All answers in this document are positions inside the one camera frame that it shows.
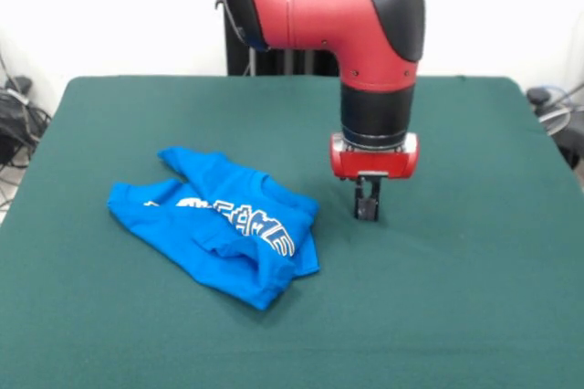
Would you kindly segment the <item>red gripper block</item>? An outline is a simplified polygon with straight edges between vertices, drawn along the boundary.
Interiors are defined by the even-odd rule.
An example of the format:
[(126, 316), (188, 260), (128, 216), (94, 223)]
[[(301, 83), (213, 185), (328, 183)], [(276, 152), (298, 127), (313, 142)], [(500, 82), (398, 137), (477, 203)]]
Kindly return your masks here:
[[(407, 179), (416, 168), (419, 159), (419, 140), (408, 132), (403, 144), (397, 149), (368, 151), (352, 147), (340, 132), (333, 133), (329, 143), (329, 158), (333, 174), (339, 179), (356, 179), (354, 216), (358, 220), (377, 221), (381, 178)], [(368, 198), (364, 195), (365, 178), (370, 183)]]

